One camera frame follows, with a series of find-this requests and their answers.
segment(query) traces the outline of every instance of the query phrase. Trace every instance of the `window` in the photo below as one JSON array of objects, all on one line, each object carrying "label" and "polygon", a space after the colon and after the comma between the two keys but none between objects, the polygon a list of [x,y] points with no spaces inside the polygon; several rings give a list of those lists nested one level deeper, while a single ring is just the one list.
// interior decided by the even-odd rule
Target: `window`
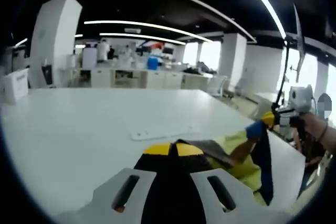
[{"label": "window", "polygon": [[204,62],[209,68],[213,70],[218,69],[220,53],[219,41],[204,42],[201,48],[200,61]]},{"label": "window", "polygon": [[[292,86],[306,87],[307,85],[310,84],[313,88],[313,92],[315,91],[316,79],[317,79],[317,58],[313,55],[306,54],[303,65],[301,67],[299,82],[296,83],[296,75],[297,75],[296,69],[298,67],[299,59],[300,59],[299,51],[289,49],[288,65],[286,73],[288,82],[285,82],[283,85],[285,98],[287,98],[290,87]],[[282,75],[285,69],[285,60],[286,60],[286,49],[282,51],[280,76],[278,79],[277,90],[280,89]]]},{"label": "window", "polygon": [[195,66],[197,59],[197,50],[198,50],[197,42],[187,43],[184,50],[183,63]]},{"label": "window", "polygon": [[327,94],[331,98],[331,115],[329,120],[333,124],[336,124],[336,67],[329,64],[328,68],[328,84],[327,84]]}]

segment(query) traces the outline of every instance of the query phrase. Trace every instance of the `black ceiling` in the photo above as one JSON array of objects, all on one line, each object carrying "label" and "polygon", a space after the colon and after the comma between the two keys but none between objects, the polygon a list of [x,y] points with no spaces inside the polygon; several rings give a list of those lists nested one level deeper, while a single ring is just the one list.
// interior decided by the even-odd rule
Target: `black ceiling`
[{"label": "black ceiling", "polygon": [[[48,0],[7,0],[7,10],[16,15],[8,17],[7,38],[14,44],[32,35],[36,16],[42,3]],[[77,33],[94,37],[99,33],[124,32],[123,25],[84,25],[87,20],[127,20],[169,26],[191,33],[209,31],[233,32],[238,29],[231,23],[189,0],[77,0],[83,10]],[[278,30],[271,15],[260,0],[200,0],[234,18],[247,31]],[[307,37],[325,42],[327,16],[332,16],[336,3],[333,0],[269,0],[278,14],[285,31],[295,33],[295,2],[301,18],[303,33]],[[142,34],[176,39],[182,35],[164,30],[141,27]]]}]

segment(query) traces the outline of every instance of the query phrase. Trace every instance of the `blue container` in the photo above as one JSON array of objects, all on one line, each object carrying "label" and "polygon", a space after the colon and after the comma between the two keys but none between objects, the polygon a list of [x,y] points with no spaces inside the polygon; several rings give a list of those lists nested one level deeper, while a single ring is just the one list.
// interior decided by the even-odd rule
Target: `blue container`
[{"label": "blue container", "polygon": [[159,60],[157,58],[148,58],[147,67],[150,70],[157,70],[159,65]]}]

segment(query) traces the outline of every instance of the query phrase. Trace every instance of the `robotic hand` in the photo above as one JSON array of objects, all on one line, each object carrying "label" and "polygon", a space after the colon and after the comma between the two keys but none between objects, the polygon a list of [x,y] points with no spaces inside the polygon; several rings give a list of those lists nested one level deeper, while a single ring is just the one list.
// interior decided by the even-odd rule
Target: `robotic hand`
[{"label": "robotic hand", "polygon": [[312,99],[313,90],[311,85],[308,85],[306,88],[292,87],[289,92],[287,107],[267,112],[261,120],[270,128],[275,125],[279,125],[280,127],[295,127],[298,130],[299,137],[304,139],[305,123],[300,118],[300,115],[312,111]]}]

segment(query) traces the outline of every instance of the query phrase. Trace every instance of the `bracelet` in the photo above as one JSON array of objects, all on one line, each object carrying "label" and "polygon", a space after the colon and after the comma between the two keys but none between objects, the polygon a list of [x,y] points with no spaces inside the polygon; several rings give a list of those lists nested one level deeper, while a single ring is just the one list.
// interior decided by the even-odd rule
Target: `bracelet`
[{"label": "bracelet", "polygon": [[322,138],[324,137],[324,135],[326,134],[327,132],[327,128],[328,128],[328,122],[326,123],[324,129],[323,129],[323,132],[321,134],[321,136],[316,140],[316,142],[320,142],[322,140]]}]

